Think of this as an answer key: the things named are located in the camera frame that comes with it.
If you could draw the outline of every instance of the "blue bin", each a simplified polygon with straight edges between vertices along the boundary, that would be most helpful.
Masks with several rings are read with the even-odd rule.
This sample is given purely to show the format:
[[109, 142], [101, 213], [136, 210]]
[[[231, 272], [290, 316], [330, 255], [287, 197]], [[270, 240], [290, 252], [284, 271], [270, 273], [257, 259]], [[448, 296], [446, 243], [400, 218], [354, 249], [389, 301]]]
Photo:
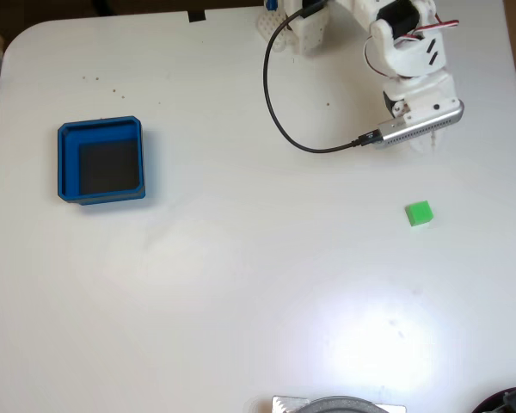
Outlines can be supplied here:
[[126, 116], [60, 127], [58, 195], [81, 205], [145, 197], [139, 120]]

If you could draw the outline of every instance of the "table surface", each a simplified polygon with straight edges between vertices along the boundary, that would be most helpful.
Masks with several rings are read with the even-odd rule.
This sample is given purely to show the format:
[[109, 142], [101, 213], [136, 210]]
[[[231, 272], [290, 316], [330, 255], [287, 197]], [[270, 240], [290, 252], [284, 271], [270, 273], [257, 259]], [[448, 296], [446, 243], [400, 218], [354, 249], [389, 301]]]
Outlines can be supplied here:
[[[470, 412], [516, 385], [516, 76], [500, 0], [440, 0], [467, 105], [443, 147], [297, 151], [262, 95], [259, 8], [48, 22], [0, 84], [0, 412], [258, 412], [351, 395]], [[307, 145], [388, 114], [333, 7], [273, 56]], [[135, 115], [147, 196], [57, 196], [57, 130]], [[429, 200], [411, 229], [404, 207]]]

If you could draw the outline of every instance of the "green cube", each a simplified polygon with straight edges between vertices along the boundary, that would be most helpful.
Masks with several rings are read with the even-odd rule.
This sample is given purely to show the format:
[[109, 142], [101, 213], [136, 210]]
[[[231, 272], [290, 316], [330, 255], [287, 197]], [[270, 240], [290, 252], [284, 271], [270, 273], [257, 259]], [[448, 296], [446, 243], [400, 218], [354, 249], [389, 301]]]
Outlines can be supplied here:
[[427, 200], [407, 206], [405, 212], [411, 226], [422, 225], [433, 219], [432, 209], [430, 209]]

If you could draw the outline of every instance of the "red wire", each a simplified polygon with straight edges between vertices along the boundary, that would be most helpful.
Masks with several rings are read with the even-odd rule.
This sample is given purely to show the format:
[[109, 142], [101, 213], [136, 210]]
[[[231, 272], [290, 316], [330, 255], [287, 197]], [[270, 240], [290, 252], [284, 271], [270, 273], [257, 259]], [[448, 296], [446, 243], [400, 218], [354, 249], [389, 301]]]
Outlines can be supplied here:
[[367, 44], [366, 43], [365, 43], [365, 50], [363, 51], [363, 54], [365, 54], [365, 61], [367, 62], [367, 64], [369, 65], [369, 67], [371, 69], [373, 69], [376, 73], [378, 73], [381, 76], [388, 77], [388, 75], [384, 74], [381, 71], [378, 71], [377, 69], [375, 69], [373, 67], [373, 65], [371, 65], [371, 61], [369, 60], [369, 57], [367, 56]]
[[442, 22], [437, 24], [429, 24], [427, 26], [422, 26], [421, 28], [416, 28], [415, 32], [421, 31], [421, 30], [427, 30], [430, 28], [447, 28], [450, 26], [457, 26], [460, 23], [459, 20], [450, 20], [448, 22]]

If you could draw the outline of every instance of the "floor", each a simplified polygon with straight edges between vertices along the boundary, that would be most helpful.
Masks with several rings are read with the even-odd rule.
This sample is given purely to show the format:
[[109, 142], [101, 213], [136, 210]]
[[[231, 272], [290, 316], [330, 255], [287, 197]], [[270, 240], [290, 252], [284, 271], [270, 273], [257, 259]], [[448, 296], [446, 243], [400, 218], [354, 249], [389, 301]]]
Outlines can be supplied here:
[[262, 0], [0, 0], [0, 34], [9, 44], [26, 28], [50, 20], [261, 4]]

